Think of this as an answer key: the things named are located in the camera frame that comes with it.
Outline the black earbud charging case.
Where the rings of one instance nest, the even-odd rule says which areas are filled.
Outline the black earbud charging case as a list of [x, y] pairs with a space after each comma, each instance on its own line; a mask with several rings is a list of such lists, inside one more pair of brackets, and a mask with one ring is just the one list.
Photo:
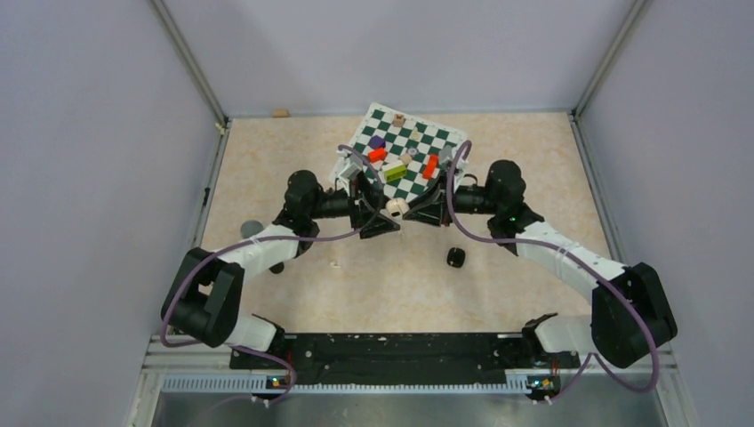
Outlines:
[[451, 247], [446, 255], [446, 263], [448, 266], [459, 269], [466, 262], [466, 251], [459, 247]]

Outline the white earbud charging case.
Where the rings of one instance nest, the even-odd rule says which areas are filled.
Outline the white earbud charging case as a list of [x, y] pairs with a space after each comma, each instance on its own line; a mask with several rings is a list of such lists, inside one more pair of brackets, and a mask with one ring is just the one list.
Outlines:
[[389, 200], [385, 205], [385, 209], [389, 217], [396, 220], [401, 220], [403, 216], [410, 210], [410, 206], [403, 198], [399, 197]]

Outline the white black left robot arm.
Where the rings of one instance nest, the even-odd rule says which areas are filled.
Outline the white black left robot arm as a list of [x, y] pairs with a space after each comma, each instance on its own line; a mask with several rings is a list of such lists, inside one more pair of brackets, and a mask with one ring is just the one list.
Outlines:
[[337, 191], [324, 190], [311, 171], [293, 173], [282, 210], [264, 230], [216, 251], [196, 247], [186, 253], [161, 309], [162, 344], [178, 347], [166, 337], [168, 328], [174, 327], [189, 335], [189, 345], [245, 347], [263, 367], [279, 365], [285, 344], [276, 338], [277, 325], [240, 313], [245, 283], [324, 241], [319, 219], [350, 219], [353, 229], [345, 233], [346, 238], [398, 231], [399, 224], [381, 213], [386, 203], [381, 188], [363, 173], [351, 181], [349, 190]]

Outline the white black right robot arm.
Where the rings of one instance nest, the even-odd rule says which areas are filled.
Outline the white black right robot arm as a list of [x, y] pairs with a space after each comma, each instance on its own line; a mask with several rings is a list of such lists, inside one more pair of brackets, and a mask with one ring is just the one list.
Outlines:
[[653, 267], [605, 258], [555, 230], [525, 202], [525, 181], [510, 160], [494, 162], [482, 186], [449, 186], [446, 178], [441, 173], [410, 202], [404, 219], [446, 226], [459, 214], [487, 214], [486, 242], [541, 265], [590, 305], [588, 315], [547, 314], [527, 322], [521, 353], [528, 364], [544, 367], [564, 352], [595, 353], [619, 368], [658, 361], [678, 327]]

